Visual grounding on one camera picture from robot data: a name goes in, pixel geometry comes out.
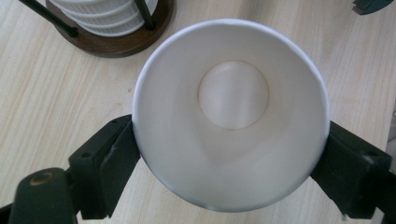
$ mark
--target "stacked paper cups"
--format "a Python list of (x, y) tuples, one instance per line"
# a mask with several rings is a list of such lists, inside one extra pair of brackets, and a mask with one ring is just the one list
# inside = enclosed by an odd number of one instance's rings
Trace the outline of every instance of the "stacked paper cups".
[[(68, 18), (86, 31), (101, 36), (128, 35), (144, 20), (134, 0), (50, 0)], [(146, 0), (152, 14), (158, 0)]]

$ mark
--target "dark brown base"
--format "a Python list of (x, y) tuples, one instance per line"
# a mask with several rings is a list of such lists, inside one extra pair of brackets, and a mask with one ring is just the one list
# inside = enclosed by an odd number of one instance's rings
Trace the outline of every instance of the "dark brown base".
[(148, 30), (145, 26), (139, 30), (120, 37), (104, 37), (94, 35), (81, 28), (77, 23), (67, 18), (62, 11), (46, 0), (47, 9), (72, 27), (78, 28), (78, 36), (70, 37), (58, 29), (58, 32), (71, 44), (92, 55), (105, 58), (121, 58), (136, 54), (151, 46), (164, 32), (171, 20), (174, 0), (158, 0), (158, 5), (152, 15), (155, 29)]

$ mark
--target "wooden table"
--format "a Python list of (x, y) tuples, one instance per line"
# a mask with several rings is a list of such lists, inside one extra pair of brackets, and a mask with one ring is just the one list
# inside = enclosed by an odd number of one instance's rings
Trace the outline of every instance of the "wooden table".
[[(168, 36), (199, 21), (240, 18), (283, 33), (315, 62), (332, 120), (385, 148), (396, 98), (396, 4), (359, 16), (352, 1), (178, 0), (163, 36), (127, 58), (91, 56), (19, 1), (0, 4), (0, 206), (20, 180), (67, 158), (108, 121), (132, 112), (134, 86)], [(346, 219), (308, 178), (286, 199), (225, 214), (186, 203), (140, 161), (111, 219), (82, 223), (369, 223)]]

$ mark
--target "wood grain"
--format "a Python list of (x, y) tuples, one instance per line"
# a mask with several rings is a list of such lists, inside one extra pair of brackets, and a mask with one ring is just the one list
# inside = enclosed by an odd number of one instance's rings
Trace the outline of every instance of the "wood grain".
[[(121, 59), (91, 56), (18, 1), (0, 4), (0, 206), (19, 181), (67, 158), (108, 121), (130, 114), (149, 55), (168, 36), (199, 21), (240, 18), (296, 42), (322, 73), (332, 120), (385, 148), (396, 97), (396, 5), (367, 16), (345, 0), (179, 0), (151, 47)], [(179, 199), (140, 161), (111, 219), (81, 223), (370, 223), (342, 220), (308, 178), (279, 203), (225, 214)]]

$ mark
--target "white paper cup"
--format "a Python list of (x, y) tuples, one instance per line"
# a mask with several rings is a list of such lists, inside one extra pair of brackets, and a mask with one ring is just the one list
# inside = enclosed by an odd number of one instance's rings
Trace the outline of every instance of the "white paper cup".
[(98, 14), (105, 13), (124, 5), (131, 0), (50, 0), (60, 9), (82, 13)]
[(142, 158), (184, 200), (222, 212), (275, 203), (311, 174), (330, 116), (318, 69), (285, 36), (195, 24), (149, 57), (134, 92)]
[[(158, 4), (158, 0), (147, 0), (146, 3), (148, 11), (152, 15)], [(100, 14), (81, 14), (71, 12), (68, 9), (61, 10), (84, 30), (100, 36), (117, 37), (128, 35), (138, 30), (144, 24), (143, 17), (133, 1), (129, 1), (119, 8)]]

